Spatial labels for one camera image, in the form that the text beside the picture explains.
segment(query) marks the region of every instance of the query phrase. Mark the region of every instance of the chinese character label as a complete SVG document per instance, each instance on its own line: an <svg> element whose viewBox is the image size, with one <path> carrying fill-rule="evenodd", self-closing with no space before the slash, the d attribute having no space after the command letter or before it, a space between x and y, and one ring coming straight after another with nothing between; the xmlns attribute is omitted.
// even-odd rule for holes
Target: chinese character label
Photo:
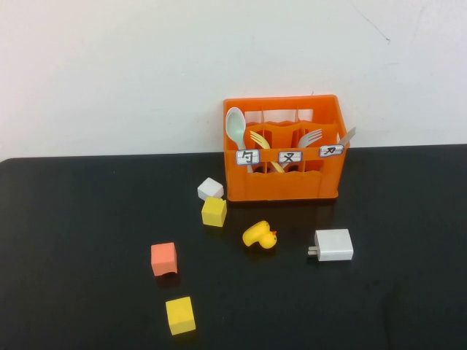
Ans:
<svg viewBox="0 0 467 350"><path fill-rule="evenodd" d="M341 155L342 153L344 153L344 146L341 144L320 147L320 157L330 157L332 155Z"/></svg>
<svg viewBox="0 0 467 350"><path fill-rule="evenodd" d="M301 162L300 151L279 152L279 163Z"/></svg>
<svg viewBox="0 0 467 350"><path fill-rule="evenodd" d="M260 162L259 149L242 149L236 151L236 163L239 166L251 166Z"/></svg>

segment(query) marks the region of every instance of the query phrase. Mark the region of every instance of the yellow foam cube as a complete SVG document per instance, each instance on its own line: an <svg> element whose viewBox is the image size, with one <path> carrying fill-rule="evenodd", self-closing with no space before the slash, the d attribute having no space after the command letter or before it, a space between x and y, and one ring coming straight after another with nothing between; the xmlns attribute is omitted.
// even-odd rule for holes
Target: yellow foam cube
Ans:
<svg viewBox="0 0 467 350"><path fill-rule="evenodd" d="M196 329L190 297L166 301L166 309L172 335Z"/></svg>
<svg viewBox="0 0 467 350"><path fill-rule="evenodd" d="M225 216L227 214L227 201L220 198L208 197L204 201L201 216L203 224L209 226L224 226Z"/></svg>

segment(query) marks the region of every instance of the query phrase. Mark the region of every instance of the pink foam cube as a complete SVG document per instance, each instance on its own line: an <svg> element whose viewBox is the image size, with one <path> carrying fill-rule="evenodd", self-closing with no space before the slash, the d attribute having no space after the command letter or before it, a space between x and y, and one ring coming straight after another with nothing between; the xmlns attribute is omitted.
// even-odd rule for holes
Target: pink foam cube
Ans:
<svg viewBox="0 0 467 350"><path fill-rule="evenodd" d="M162 276L165 273L177 273L177 253L175 244L164 243L151 246L151 266L154 276Z"/></svg>

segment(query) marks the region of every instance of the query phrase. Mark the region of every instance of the yellow plastic fork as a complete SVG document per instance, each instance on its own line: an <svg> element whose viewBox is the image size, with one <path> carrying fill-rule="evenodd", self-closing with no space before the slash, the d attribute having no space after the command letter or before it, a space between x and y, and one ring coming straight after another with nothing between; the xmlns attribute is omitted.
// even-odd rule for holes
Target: yellow plastic fork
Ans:
<svg viewBox="0 0 467 350"><path fill-rule="evenodd" d="M256 133L255 131L250 131L250 138L256 142L257 144L260 145L260 147L264 149L271 149L271 146L269 146L268 141L263 138L259 133ZM282 166L280 166L276 162L271 162L272 166L276 168L276 170L280 173L285 173L284 169L282 169Z"/></svg>

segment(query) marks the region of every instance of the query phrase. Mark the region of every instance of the yellow rubber duck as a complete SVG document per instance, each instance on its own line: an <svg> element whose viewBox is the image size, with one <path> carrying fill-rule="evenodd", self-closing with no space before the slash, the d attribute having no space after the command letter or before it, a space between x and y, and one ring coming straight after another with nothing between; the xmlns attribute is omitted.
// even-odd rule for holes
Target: yellow rubber duck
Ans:
<svg viewBox="0 0 467 350"><path fill-rule="evenodd" d="M269 223L264 220L246 230L242 238L245 246L251 246L253 243L259 242L264 249L272 248L277 242L276 231L271 231Z"/></svg>

